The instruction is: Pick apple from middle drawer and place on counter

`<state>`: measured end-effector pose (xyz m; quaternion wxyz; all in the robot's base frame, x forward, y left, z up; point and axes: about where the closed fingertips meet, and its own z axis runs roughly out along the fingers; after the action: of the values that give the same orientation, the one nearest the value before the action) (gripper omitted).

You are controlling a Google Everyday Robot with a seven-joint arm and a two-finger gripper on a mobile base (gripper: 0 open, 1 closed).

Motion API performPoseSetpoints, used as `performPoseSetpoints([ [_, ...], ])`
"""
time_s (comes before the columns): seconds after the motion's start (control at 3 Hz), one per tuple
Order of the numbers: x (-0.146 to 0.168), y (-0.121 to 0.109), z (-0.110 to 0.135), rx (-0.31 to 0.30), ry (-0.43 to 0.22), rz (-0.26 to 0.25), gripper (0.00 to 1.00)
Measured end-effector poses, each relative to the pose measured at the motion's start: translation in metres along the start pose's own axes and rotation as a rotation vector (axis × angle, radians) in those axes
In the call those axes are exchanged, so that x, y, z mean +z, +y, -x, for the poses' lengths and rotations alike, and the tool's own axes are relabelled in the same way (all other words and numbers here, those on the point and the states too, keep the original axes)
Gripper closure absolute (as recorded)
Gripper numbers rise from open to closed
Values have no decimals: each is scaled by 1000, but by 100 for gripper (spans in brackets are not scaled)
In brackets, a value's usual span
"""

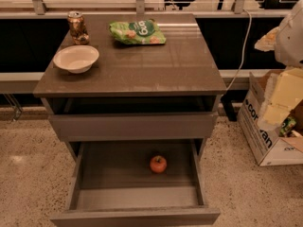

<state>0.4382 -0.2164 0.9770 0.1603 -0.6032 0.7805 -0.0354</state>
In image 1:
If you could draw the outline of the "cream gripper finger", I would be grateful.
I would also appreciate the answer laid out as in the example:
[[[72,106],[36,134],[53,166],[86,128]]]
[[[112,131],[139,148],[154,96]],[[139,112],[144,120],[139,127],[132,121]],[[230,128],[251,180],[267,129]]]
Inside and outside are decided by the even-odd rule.
[[[278,27],[274,27],[268,33],[263,35],[255,43],[256,50],[263,51],[263,52],[274,51],[277,33],[278,33]]]

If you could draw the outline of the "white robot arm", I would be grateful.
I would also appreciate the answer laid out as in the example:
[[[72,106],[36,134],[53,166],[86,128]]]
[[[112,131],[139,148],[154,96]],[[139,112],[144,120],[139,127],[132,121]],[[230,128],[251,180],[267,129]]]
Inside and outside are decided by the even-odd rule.
[[[285,66],[303,67],[303,0],[299,0],[279,26],[256,43],[256,50],[273,51],[276,61]]]

